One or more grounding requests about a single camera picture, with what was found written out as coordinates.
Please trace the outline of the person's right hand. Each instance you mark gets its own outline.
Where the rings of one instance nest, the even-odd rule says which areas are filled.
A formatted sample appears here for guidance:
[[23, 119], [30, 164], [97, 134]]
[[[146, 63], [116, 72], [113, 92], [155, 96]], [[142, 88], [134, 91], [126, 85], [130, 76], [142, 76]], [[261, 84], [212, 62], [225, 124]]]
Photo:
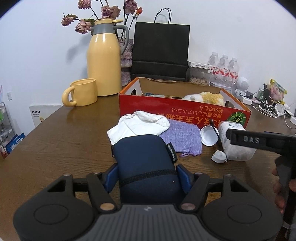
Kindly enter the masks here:
[[[273, 169], [272, 174], [274, 176], [278, 176], [278, 172], [276, 168]], [[294, 184], [295, 184], [294, 180], [291, 180], [289, 183], [289, 188], [293, 191], [295, 190]], [[285, 210], [285, 197], [281, 193], [281, 185], [279, 181], [276, 181], [275, 184], [273, 185], [273, 191], [276, 194], [274, 203], [280, 210], [281, 214], [283, 214]]]

